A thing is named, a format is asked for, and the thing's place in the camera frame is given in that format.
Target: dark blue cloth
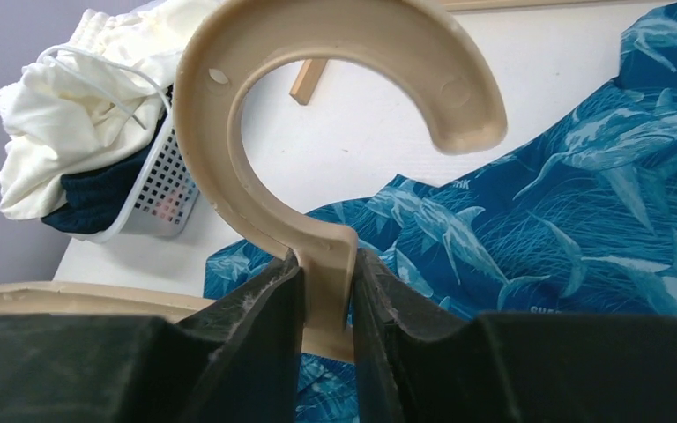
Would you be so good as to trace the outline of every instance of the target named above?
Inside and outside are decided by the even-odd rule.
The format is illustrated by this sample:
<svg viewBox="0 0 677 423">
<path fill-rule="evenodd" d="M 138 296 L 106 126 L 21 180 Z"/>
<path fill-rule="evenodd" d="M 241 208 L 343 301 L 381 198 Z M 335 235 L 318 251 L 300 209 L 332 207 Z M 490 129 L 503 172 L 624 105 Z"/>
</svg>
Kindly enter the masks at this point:
<svg viewBox="0 0 677 423">
<path fill-rule="evenodd" d="M 466 320 L 497 309 L 677 316 L 677 4 L 625 31 L 619 76 L 528 145 L 441 188 L 398 176 L 309 216 L 353 227 Z M 246 241 L 222 249 L 206 263 L 205 296 L 269 260 Z M 298 421 L 358 421 L 355 394 L 351 365 L 303 355 Z"/>
<path fill-rule="evenodd" d="M 70 234 L 97 234 L 108 229 L 121 212 L 151 149 L 150 143 L 110 166 L 62 175 L 66 204 L 42 218 L 42 223 Z"/>
</svg>

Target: hanger hook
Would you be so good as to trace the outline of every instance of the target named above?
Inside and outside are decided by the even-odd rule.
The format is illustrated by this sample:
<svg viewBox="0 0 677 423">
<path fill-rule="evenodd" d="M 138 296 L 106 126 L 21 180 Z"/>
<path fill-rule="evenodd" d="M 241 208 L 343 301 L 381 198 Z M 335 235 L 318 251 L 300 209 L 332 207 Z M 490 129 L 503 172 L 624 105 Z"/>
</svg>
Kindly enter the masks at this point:
<svg viewBox="0 0 677 423">
<path fill-rule="evenodd" d="M 344 59 L 387 77 L 416 104 L 444 153 L 490 148 L 507 123 L 483 56 L 451 15 L 427 1 L 231 0 L 193 35 L 173 106 L 186 166 L 234 230 L 274 256 L 295 252 L 307 278 L 305 338 L 325 343 L 326 356 L 351 360 L 345 327 L 357 233 L 279 201 L 242 145 L 248 91 L 268 72 L 307 58 Z"/>
</svg>

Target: white cloth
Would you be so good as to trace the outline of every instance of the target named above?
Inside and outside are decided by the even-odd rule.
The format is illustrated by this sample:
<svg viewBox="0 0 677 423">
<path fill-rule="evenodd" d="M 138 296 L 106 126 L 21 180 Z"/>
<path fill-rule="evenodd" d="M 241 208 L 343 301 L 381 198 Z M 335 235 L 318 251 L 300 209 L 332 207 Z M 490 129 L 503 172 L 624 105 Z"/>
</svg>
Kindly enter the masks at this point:
<svg viewBox="0 0 677 423">
<path fill-rule="evenodd" d="M 159 86 L 172 85 L 191 35 L 223 2 L 167 0 L 115 17 L 86 11 L 65 44 L 86 54 L 59 51 L 49 60 L 44 54 L 24 67 L 19 82 L 0 90 L 11 137 L 0 172 L 1 213 L 44 217 L 65 203 L 62 174 L 105 167 L 143 148 L 160 115 Z"/>
</svg>

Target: plastic hanger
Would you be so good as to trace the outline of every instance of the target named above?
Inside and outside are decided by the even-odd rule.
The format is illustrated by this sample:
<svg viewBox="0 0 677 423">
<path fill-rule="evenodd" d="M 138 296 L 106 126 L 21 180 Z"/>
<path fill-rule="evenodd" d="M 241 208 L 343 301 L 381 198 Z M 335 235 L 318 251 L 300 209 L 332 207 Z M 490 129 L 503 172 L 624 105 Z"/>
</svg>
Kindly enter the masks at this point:
<svg viewBox="0 0 677 423">
<path fill-rule="evenodd" d="M 0 284 L 0 315 L 161 315 L 177 323 L 213 303 L 177 293 L 56 280 Z"/>
<path fill-rule="evenodd" d="M 346 313 L 357 233 L 279 201 L 257 178 L 241 136 L 242 103 L 261 77 L 287 63 L 328 57 L 398 85 L 443 153 L 490 148 L 507 123 L 483 56 L 439 4 L 231 0 L 195 32 L 178 68 L 173 106 L 186 166 L 234 230 L 276 257 L 295 252 L 307 278 L 303 338 L 322 346 L 314 353 L 351 361 Z"/>
</svg>

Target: plastic basket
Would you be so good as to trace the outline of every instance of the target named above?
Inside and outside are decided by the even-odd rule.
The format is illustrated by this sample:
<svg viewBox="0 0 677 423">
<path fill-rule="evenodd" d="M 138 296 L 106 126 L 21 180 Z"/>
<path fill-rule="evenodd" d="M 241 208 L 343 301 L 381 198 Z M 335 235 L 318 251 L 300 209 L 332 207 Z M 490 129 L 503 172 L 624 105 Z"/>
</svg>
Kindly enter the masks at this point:
<svg viewBox="0 0 677 423">
<path fill-rule="evenodd" d="M 177 148 L 172 115 L 167 115 L 121 212 L 107 230 L 72 234 L 103 243 L 117 234 L 174 236 L 182 231 L 198 198 L 198 188 Z"/>
</svg>

